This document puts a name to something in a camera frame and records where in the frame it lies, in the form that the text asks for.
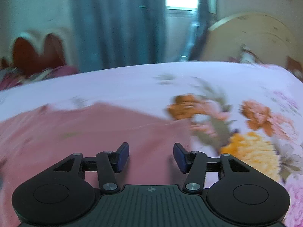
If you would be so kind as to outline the floral white bedsheet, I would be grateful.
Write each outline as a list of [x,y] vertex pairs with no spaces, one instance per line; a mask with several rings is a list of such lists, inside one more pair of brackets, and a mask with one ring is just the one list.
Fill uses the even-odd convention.
[[276,65],[164,63],[88,72],[1,91],[1,122],[42,106],[103,103],[168,121],[211,123],[192,131],[190,151],[229,153],[288,191],[283,220],[302,226],[302,83]]

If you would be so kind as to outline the blue-grey right curtain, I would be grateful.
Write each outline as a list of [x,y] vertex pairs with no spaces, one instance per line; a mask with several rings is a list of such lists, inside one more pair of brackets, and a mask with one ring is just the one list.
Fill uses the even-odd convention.
[[193,46],[188,57],[189,61],[199,60],[207,41],[208,28],[212,16],[209,11],[209,0],[198,0],[198,9],[196,17],[196,29],[194,32]]

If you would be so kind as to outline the cream arched headboard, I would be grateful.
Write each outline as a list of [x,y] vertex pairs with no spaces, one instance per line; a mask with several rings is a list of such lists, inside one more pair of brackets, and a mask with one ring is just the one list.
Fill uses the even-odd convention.
[[260,12],[234,14],[208,28],[200,61],[228,61],[247,46],[263,63],[286,66],[287,57],[299,60],[299,44],[286,24]]

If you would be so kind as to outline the right orange patterned pillow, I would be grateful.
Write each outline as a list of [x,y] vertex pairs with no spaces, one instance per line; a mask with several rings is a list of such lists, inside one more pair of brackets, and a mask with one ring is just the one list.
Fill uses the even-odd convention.
[[286,69],[291,72],[301,82],[303,81],[302,65],[291,57],[287,57]]

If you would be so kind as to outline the left patterned pillow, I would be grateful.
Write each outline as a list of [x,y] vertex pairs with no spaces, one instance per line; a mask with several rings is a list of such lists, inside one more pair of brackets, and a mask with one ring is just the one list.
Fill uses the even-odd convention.
[[238,58],[233,58],[230,56],[229,61],[233,63],[263,64],[260,58],[245,44],[241,45]]

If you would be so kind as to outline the pink garment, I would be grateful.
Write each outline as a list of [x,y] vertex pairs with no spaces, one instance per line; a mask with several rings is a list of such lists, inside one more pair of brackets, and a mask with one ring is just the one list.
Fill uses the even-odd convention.
[[1,226],[18,226],[11,197],[24,181],[72,153],[94,157],[129,144],[120,184],[182,184],[173,145],[190,148],[192,131],[215,136],[208,121],[168,121],[96,103],[75,110],[42,106],[1,122]]

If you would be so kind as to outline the blue-grey left curtain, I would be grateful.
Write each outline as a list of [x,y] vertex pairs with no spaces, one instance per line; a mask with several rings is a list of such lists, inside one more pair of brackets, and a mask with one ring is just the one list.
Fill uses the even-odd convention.
[[82,72],[161,63],[165,0],[71,0]]

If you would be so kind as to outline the blue-grey curtain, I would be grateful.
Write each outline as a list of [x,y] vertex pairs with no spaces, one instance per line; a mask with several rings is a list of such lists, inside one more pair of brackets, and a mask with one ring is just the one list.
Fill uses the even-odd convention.
[[71,0],[82,72],[161,63],[165,0]]
[[189,61],[199,60],[207,41],[208,28],[212,16],[209,11],[209,0],[198,0],[198,9],[196,17],[196,29],[194,32],[193,46],[188,57]]

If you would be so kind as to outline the purple clothes pile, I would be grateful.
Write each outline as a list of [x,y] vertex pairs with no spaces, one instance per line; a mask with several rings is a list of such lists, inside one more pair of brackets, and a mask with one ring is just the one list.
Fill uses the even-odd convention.
[[16,86],[31,84],[42,80],[56,77],[77,74],[78,70],[72,66],[61,66],[57,68],[47,68],[42,72],[34,73],[30,76],[24,75],[18,68],[5,68],[1,70],[1,91],[11,89]]

